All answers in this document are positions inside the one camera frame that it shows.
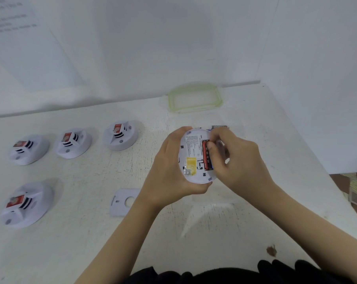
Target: person's right arm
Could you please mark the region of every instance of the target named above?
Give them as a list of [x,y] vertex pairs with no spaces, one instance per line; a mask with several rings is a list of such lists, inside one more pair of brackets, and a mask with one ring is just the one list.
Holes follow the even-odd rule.
[[[219,139],[227,149],[227,164],[215,145]],[[228,128],[216,128],[211,131],[207,146],[220,181],[274,221],[319,267],[348,277],[357,284],[357,239],[278,187],[256,143],[236,137]]]

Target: black shirt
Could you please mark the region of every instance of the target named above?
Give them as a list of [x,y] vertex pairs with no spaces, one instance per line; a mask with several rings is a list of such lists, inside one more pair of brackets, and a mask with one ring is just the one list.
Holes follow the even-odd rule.
[[304,260],[298,260],[295,263],[295,269],[278,260],[274,260],[272,263],[261,260],[257,265],[257,269],[259,272],[240,268],[218,268],[193,276],[190,272],[180,275],[174,271],[157,274],[153,267],[149,267],[134,273],[124,283],[353,284],[349,279],[319,270]]

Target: white table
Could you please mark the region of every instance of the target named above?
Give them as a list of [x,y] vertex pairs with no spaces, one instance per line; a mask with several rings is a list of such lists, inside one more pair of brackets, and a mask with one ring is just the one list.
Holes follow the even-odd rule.
[[[56,199],[42,219],[12,230],[0,223],[0,283],[73,283],[110,237],[121,218],[109,216],[116,189],[140,188],[167,134],[181,125],[228,124],[256,141],[273,179],[292,197],[357,238],[357,215],[263,84],[224,89],[215,110],[176,115],[162,99],[127,101],[0,119],[0,211],[8,195],[27,182],[46,181]],[[110,152],[101,134],[113,121],[139,120],[140,136],[129,149]],[[50,148],[39,161],[7,161],[11,145],[44,134],[51,143],[62,130],[84,127],[93,144],[75,159]],[[153,224],[134,271],[199,273],[217,267],[257,269],[275,245],[289,265],[309,260],[282,230],[215,181],[202,196],[166,207]]]

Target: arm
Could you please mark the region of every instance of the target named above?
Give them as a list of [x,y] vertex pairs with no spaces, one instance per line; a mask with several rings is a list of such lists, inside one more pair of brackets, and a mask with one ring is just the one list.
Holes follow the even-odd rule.
[[[212,142],[221,139],[229,162]],[[274,221],[322,269],[357,283],[357,239],[332,225],[287,195],[272,180],[257,144],[236,137],[227,128],[211,132],[208,143],[217,177],[232,191]]]
[[159,212],[184,196],[205,193],[211,183],[188,182],[178,166],[180,140],[192,127],[171,133],[163,142],[128,214],[75,284],[114,284],[131,273],[140,248]]

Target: round hole in mounting plate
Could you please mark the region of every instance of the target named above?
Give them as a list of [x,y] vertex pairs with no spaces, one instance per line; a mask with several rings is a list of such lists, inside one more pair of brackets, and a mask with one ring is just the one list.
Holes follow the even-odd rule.
[[132,197],[132,196],[127,197],[127,199],[125,200],[125,206],[131,207],[133,205],[134,201],[135,201],[135,197]]

